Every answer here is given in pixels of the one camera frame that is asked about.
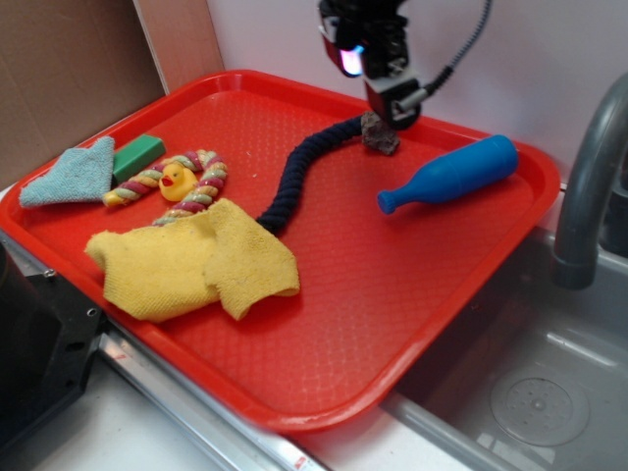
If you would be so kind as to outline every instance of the white wall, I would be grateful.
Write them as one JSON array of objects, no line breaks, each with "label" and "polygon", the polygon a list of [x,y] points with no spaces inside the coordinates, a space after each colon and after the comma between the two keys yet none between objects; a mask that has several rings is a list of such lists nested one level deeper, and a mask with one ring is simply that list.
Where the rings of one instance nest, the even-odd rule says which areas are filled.
[{"label": "white wall", "polygon": [[[207,0],[227,70],[252,69],[354,96],[327,59],[317,0]],[[407,0],[409,45],[430,81],[466,40],[481,0]],[[504,133],[551,155],[565,180],[600,99],[628,71],[626,0],[495,0],[476,47],[423,113]]]}]

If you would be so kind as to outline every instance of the dark blue rope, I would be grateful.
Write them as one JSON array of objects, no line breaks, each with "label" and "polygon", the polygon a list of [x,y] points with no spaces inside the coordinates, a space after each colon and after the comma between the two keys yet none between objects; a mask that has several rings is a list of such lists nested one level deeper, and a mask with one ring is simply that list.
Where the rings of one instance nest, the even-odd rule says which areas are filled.
[{"label": "dark blue rope", "polygon": [[312,163],[334,147],[361,134],[361,117],[358,116],[306,137],[289,154],[275,199],[257,218],[257,222],[274,235],[280,232],[298,205],[305,175]]}]

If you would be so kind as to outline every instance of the white surface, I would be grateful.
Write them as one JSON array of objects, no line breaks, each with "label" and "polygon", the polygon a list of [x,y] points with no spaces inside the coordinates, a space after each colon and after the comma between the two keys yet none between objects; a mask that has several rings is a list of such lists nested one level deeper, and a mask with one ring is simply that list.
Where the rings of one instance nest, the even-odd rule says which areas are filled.
[{"label": "white surface", "polygon": [[470,469],[380,408],[328,432],[303,436],[299,441],[335,470]]},{"label": "white surface", "polygon": [[99,358],[85,394],[0,457],[0,471],[113,469],[220,468]]},{"label": "white surface", "polygon": [[[317,0],[207,0],[225,67],[363,97],[325,55]],[[474,29],[482,0],[407,0],[409,46],[432,80]],[[625,0],[495,0],[485,33],[423,113],[545,150],[565,180],[603,94],[628,71]]]}]

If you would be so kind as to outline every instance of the stainless steel sink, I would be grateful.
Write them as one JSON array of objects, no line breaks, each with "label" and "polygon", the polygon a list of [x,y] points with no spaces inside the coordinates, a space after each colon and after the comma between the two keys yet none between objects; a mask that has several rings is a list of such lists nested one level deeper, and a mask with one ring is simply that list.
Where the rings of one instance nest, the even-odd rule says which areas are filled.
[{"label": "stainless steel sink", "polygon": [[490,451],[485,469],[626,470],[628,263],[604,252],[595,283],[566,290],[551,244],[535,230],[411,368],[402,415]]}]

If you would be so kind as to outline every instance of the yellow rubber duck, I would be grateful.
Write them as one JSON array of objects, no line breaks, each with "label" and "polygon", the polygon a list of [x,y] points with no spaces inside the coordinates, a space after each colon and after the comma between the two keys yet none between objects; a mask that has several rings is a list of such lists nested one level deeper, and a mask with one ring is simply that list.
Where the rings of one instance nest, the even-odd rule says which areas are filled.
[{"label": "yellow rubber duck", "polygon": [[192,170],[179,162],[173,162],[164,167],[163,176],[159,179],[159,189],[168,201],[181,201],[197,183]]}]

